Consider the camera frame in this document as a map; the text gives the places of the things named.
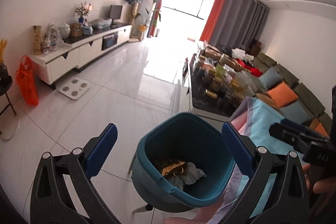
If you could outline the person's right hand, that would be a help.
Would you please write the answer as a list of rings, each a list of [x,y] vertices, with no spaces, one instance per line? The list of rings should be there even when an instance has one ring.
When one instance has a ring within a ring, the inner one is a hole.
[[[310,180],[309,180],[309,171],[310,171],[310,164],[306,164],[303,166],[303,173],[305,175],[306,180],[306,186],[308,190],[313,190],[313,193],[315,194],[331,194],[333,195],[335,193],[336,189],[336,178],[330,177],[323,180],[319,180],[318,182],[314,183],[313,186],[311,186]]]

